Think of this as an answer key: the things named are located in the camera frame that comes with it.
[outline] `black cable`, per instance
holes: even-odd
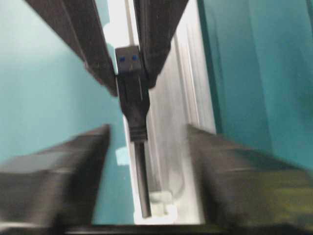
[[[149,200],[144,143],[135,142],[134,148],[135,148],[138,191],[139,191],[142,217],[147,218],[151,216],[151,208],[150,208],[150,200]]]
[[[118,76],[118,97],[125,115],[130,141],[134,143],[139,197],[142,217],[151,216],[146,172],[144,142],[148,139],[146,117],[150,107],[147,77],[139,48],[123,47],[115,50]]]

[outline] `teal surface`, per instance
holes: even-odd
[[[108,23],[106,0],[97,6],[102,24]],[[117,98],[24,1],[0,1],[0,32],[0,162],[109,123],[111,144],[94,223],[133,223],[129,168],[118,166],[115,157],[125,146]]]
[[[217,129],[313,169],[313,34],[305,0],[199,0]]]

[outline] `teal wall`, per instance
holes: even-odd
[[[108,23],[106,0],[97,6],[102,24]],[[132,223],[129,168],[115,158],[115,149],[125,146],[118,100],[24,1],[0,1],[0,32],[0,162],[109,123],[94,223]]]
[[[199,0],[217,129],[313,169],[313,38],[305,0]]]

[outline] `cable strain relief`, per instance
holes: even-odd
[[[148,139],[147,126],[129,127],[130,139],[132,142],[142,142]]]

